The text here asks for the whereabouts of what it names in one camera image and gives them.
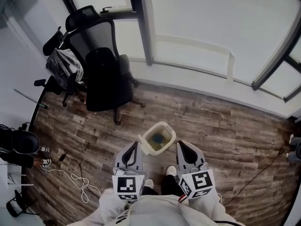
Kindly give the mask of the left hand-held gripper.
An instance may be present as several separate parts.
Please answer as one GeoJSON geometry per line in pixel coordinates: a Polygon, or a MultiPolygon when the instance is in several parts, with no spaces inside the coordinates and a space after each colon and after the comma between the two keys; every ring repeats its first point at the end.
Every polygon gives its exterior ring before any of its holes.
{"type": "Polygon", "coordinates": [[[142,150],[137,141],[125,146],[115,157],[112,175],[114,193],[123,201],[136,201],[145,184],[142,150]]]}

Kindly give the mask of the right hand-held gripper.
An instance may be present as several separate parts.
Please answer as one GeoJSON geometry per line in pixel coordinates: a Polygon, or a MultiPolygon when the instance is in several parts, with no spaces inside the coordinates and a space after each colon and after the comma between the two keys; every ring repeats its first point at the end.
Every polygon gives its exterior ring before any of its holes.
{"type": "Polygon", "coordinates": [[[193,144],[179,140],[176,144],[176,160],[179,186],[187,198],[207,195],[214,187],[214,177],[202,151],[193,144]]]}

